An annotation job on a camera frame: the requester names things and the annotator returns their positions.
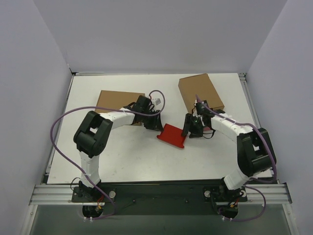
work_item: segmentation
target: brown cardboard box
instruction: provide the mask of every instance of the brown cardboard box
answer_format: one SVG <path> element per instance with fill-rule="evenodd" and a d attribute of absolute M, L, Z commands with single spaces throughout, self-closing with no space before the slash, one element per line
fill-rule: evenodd
<path fill-rule="evenodd" d="M 132 102 L 136 102 L 140 95 L 145 94 L 134 92 L 101 91 L 98 98 L 97 106 L 110 109 L 121 109 Z M 95 111 L 97 113 L 110 112 L 101 109 L 96 109 Z"/>
<path fill-rule="evenodd" d="M 224 104 L 217 94 L 209 76 L 205 74 L 181 78 L 178 87 L 185 102 L 187 111 L 191 113 L 194 108 L 196 94 L 200 99 L 206 100 L 211 109 L 223 109 Z"/>

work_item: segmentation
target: white wall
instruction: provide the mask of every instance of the white wall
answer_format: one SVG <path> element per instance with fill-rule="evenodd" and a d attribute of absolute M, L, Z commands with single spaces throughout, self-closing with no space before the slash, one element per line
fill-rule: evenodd
<path fill-rule="evenodd" d="M 302 235 L 312 234 L 313 1 L 288 0 L 247 74 Z"/>
<path fill-rule="evenodd" d="M 34 0 L 72 71 L 247 72 L 286 0 Z"/>
<path fill-rule="evenodd" d="M 0 234 L 19 234 L 70 71 L 32 0 L 0 1 Z"/>

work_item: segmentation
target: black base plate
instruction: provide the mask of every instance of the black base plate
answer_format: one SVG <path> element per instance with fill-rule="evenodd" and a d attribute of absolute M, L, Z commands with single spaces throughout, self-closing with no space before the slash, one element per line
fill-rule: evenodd
<path fill-rule="evenodd" d="M 211 199 L 204 196 L 219 189 L 220 180 L 163 181 L 134 183 L 100 183 L 106 193 L 115 191 L 116 213 L 119 215 L 205 215 L 216 214 Z M 215 197 L 215 202 L 223 202 Z M 72 202 L 95 202 L 93 198 L 74 188 Z M 112 212 L 110 203 L 104 213 Z"/>

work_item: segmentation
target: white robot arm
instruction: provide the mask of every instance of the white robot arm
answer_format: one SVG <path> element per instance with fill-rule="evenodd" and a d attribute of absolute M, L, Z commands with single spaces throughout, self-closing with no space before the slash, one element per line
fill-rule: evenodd
<path fill-rule="evenodd" d="M 159 110 L 156 110 L 156 107 L 159 103 L 159 99 L 151 100 L 141 95 L 137 102 L 121 108 L 120 112 L 98 114 L 90 111 L 87 113 L 74 136 L 74 142 L 81 157 L 81 167 L 93 183 L 100 182 L 99 155 L 106 146 L 111 130 L 137 122 L 143 122 L 146 129 L 163 130 L 160 114 L 154 117 L 143 116 L 158 113 Z M 128 111 L 135 111 L 141 115 L 128 113 Z M 93 188 L 83 173 L 80 181 L 84 187 Z"/>
<path fill-rule="evenodd" d="M 221 116 L 219 117 L 209 112 L 204 106 L 208 107 L 206 101 L 196 102 L 194 112 L 186 114 L 183 136 L 187 136 L 190 132 L 190 138 L 202 137 L 204 128 L 209 127 L 213 130 L 213 134 L 215 131 L 219 131 L 237 144 L 237 167 L 223 178 L 228 190 L 241 188 L 250 178 L 272 166 L 264 145 L 252 127 L 236 125 L 236 121 L 224 111 L 217 111 Z M 259 131 L 266 140 L 276 162 L 268 132 L 264 128 L 260 128 Z"/>

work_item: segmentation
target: red object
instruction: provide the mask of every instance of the red object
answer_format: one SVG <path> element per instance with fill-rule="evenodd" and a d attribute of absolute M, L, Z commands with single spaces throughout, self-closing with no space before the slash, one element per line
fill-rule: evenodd
<path fill-rule="evenodd" d="M 212 131 L 211 129 L 210 129 L 210 127 L 205 127 L 204 129 L 203 129 L 203 131 Z"/>
<path fill-rule="evenodd" d="M 165 124 L 164 131 L 162 131 L 162 133 L 156 137 L 159 140 L 170 143 L 178 148 L 184 148 L 186 136 L 183 137 L 181 136 L 181 134 L 182 134 L 181 129 L 169 124 Z"/>

